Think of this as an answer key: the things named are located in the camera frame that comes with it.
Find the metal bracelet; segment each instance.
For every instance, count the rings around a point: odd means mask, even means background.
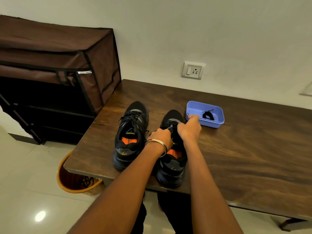
[[[145,145],[146,145],[148,142],[151,142],[151,141],[158,142],[158,143],[160,143],[160,144],[165,148],[165,153],[163,153],[160,157],[165,156],[166,153],[168,152],[168,149],[167,149],[167,146],[165,145],[165,143],[162,142],[162,141],[160,141],[160,140],[158,140],[158,139],[149,139],[149,140],[147,140],[147,141],[145,142]]]

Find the shoe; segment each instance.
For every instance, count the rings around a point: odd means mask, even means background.
[[[127,108],[120,120],[113,162],[115,168],[124,170],[144,148],[149,114],[145,105],[137,101]]]
[[[188,160],[183,141],[177,132],[177,125],[184,123],[184,118],[177,110],[170,110],[163,118],[160,128],[171,132],[172,148],[156,163],[156,177],[165,186],[181,185],[185,176],[185,165]]]

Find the wood grain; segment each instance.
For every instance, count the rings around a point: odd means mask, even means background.
[[[200,149],[224,198],[237,206],[289,217],[312,217],[312,110],[123,80],[64,167],[114,179],[112,155],[119,118],[134,101],[150,112],[148,130],[188,101],[220,106],[225,123],[202,127]],[[148,188],[166,189],[152,175]],[[175,191],[190,193],[188,170]]]

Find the switch plate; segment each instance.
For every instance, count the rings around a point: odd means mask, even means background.
[[[300,95],[312,96],[312,82],[306,86]]]
[[[182,77],[201,79],[202,74],[204,73],[205,66],[205,63],[185,61],[182,71]]]

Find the orange waste basket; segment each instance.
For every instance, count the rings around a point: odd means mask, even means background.
[[[72,151],[66,155],[57,169],[58,185],[69,193],[84,193],[91,196],[100,194],[105,189],[102,179],[70,173],[64,168],[64,163],[71,154]]]

